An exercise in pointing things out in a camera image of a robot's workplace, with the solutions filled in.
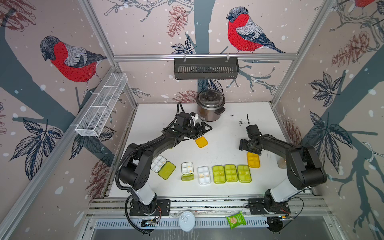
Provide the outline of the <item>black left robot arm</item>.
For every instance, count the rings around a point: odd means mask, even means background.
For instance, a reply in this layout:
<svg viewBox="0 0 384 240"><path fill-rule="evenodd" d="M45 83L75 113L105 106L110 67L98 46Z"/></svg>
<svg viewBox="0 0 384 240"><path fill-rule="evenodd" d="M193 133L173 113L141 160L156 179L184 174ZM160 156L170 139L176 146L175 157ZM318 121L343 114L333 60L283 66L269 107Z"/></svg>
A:
<svg viewBox="0 0 384 240"><path fill-rule="evenodd" d="M192 125L173 123L164 128L162 134L154 140L140 145L130 144L116 169L117 188L131 193L134 199L144 206L152 205L157 195L147 181L153 160L182 141L196 140L212 129L213 127L205 122Z"/></svg>

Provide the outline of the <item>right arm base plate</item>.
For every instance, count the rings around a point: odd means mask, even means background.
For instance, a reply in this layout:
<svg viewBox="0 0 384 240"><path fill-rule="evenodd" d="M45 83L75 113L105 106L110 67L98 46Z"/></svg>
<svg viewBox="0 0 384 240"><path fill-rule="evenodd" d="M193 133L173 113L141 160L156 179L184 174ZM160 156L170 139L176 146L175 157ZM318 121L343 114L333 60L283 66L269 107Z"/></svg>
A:
<svg viewBox="0 0 384 240"><path fill-rule="evenodd" d="M273 199L248 199L245 205L252 215L290 215L288 202L276 203Z"/></svg>

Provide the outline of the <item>yellow pillbox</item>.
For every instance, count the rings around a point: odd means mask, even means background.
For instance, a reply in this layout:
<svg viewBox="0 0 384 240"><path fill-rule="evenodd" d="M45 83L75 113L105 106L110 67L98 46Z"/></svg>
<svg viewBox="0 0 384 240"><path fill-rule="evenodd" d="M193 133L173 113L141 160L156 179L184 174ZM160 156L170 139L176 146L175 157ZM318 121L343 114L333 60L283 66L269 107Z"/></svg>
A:
<svg viewBox="0 0 384 240"><path fill-rule="evenodd" d="M200 137L200 138L196 139L195 142L200 149L204 148L205 146L207 146L209 144L205 137Z"/></svg>
<svg viewBox="0 0 384 240"><path fill-rule="evenodd" d="M248 162L249 168L258 169L261 166L259 155L254 153L250 153L250 152L247 153L247 162Z"/></svg>

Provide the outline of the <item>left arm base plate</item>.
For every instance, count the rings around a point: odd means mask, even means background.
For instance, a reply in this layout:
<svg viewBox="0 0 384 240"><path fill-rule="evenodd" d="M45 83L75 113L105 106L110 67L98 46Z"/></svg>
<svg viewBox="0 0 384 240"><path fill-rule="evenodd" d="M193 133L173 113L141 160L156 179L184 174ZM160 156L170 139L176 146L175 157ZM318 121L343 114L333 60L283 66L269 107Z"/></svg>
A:
<svg viewBox="0 0 384 240"><path fill-rule="evenodd" d="M128 204L130 216L168 216L170 209L171 200L153 200L148 206L136 200Z"/></svg>

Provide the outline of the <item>amber glass jar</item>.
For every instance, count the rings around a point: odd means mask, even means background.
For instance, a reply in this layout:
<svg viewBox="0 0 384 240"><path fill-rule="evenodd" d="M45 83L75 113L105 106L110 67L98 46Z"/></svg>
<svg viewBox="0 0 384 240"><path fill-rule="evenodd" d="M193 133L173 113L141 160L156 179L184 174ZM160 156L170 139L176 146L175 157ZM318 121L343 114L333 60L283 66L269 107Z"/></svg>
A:
<svg viewBox="0 0 384 240"><path fill-rule="evenodd" d="M287 161L283 158L280 158L278 161L277 161L277 164L278 164L278 167L280 169L286 169L287 168Z"/></svg>

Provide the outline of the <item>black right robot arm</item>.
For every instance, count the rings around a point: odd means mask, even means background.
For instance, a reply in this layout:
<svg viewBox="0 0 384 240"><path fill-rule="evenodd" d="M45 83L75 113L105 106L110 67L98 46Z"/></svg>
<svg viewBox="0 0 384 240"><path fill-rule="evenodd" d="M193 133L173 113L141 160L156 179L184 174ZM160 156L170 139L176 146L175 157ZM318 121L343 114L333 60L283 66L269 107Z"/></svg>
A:
<svg viewBox="0 0 384 240"><path fill-rule="evenodd" d="M263 135L257 125L246 127L248 140L241 139L239 150L261 155L269 151L286 161L287 178L265 192L264 208L275 212L302 190L316 187L327 181L326 172L313 146L298 146L272 135Z"/></svg>

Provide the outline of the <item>large green pillbox front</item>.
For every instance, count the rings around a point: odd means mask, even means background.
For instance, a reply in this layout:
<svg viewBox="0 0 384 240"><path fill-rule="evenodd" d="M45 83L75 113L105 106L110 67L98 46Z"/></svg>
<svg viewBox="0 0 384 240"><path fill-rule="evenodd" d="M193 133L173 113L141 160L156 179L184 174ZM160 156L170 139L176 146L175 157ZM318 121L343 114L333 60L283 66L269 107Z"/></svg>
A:
<svg viewBox="0 0 384 240"><path fill-rule="evenodd" d="M225 168L225 176L226 176L227 182L235 183L239 180L237 168L235 165L228 164L228 165L225 165L224 168Z"/></svg>

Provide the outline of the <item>green snack packet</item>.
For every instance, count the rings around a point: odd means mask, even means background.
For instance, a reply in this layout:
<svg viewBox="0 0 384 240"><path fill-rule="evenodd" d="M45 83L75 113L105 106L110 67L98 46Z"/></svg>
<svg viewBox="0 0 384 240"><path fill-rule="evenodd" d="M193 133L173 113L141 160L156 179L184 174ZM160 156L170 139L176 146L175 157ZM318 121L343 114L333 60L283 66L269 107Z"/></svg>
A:
<svg viewBox="0 0 384 240"><path fill-rule="evenodd" d="M226 219L231 230L239 226L245 226L247 224L242 212L238 212L237 214L228 216L226 217Z"/></svg>

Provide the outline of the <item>silver rice cooker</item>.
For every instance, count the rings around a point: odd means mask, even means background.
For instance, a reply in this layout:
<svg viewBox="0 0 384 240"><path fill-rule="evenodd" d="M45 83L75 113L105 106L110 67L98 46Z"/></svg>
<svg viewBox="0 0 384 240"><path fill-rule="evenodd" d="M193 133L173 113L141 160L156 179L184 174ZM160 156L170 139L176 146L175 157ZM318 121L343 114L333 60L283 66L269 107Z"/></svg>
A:
<svg viewBox="0 0 384 240"><path fill-rule="evenodd" d="M226 99L223 93L217 90L205 90L196 97L199 118L205 122L218 120L226 110Z"/></svg>

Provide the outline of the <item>small green pillbox front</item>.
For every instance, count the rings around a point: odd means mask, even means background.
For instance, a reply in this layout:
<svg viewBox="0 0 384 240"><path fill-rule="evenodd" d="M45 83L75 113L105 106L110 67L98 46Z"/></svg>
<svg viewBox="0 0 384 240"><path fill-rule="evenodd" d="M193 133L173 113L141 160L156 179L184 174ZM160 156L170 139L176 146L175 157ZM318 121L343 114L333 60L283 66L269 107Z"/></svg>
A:
<svg viewBox="0 0 384 240"><path fill-rule="evenodd" d="M192 162L184 162L181 164L182 182L192 181L195 178L194 165Z"/></svg>

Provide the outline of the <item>white round lid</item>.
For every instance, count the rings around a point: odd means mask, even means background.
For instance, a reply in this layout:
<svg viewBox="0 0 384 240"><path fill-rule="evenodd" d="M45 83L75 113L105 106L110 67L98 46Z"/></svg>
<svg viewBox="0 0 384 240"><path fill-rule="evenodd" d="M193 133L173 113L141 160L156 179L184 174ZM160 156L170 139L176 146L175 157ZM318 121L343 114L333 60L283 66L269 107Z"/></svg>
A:
<svg viewBox="0 0 384 240"><path fill-rule="evenodd" d="M179 217L179 227L184 232L190 232L193 230L196 224L196 218L190 211L183 212Z"/></svg>

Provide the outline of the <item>clear white pillbox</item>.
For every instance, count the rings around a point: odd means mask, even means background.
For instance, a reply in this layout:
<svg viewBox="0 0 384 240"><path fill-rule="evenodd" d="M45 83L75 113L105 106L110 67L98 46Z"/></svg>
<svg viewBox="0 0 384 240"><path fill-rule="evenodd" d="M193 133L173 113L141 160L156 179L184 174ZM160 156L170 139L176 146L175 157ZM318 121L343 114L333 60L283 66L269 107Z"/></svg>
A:
<svg viewBox="0 0 384 240"><path fill-rule="evenodd" d="M205 186L211 184L211 174L209 167L202 166L197 168L199 185Z"/></svg>

